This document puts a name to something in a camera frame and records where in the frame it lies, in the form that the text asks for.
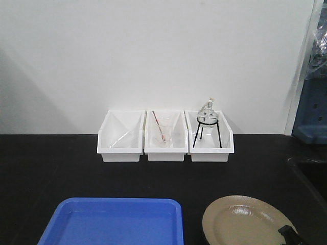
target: white wall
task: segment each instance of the white wall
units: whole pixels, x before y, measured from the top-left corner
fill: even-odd
[[[283,133],[314,0],[0,0],[0,133],[97,133],[107,109],[199,109]]]

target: blue plastic tray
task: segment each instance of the blue plastic tray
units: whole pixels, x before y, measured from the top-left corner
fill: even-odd
[[[70,198],[38,245],[183,245],[181,207],[170,199]]]

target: black tripod stand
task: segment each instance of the black tripod stand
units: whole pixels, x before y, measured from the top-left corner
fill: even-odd
[[[200,122],[198,119],[196,119],[196,121],[199,123],[199,125],[198,125],[198,129],[197,129],[197,131],[196,131],[196,134],[195,134],[195,139],[194,139],[194,142],[193,142],[193,148],[194,148],[194,146],[195,146],[196,138],[198,137],[198,133],[199,133],[199,130],[200,130],[201,125],[211,126],[211,125],[215,125],[215,124],[217,125],[217,130],[218,130],[219,145],[220,145],[220,148],[222,148],[222,147],[221,147],[221,139],[220,139],[220,131],[219,131],[218,120],[217,120],[215,123],[213,123],[213,124],[206,124],[206,123],[204,123],[204,122]],[[202,139],[202,133],[203,133],[203,127],[202,127],[202,129],[201,129],[200,139]]]

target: paper plate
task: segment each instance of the paper plate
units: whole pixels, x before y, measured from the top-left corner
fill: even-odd
[[[210,245],[282,244],[278,229],[293,224],[273,206],[251,197],[230,195],[212,202],[202,226]]]

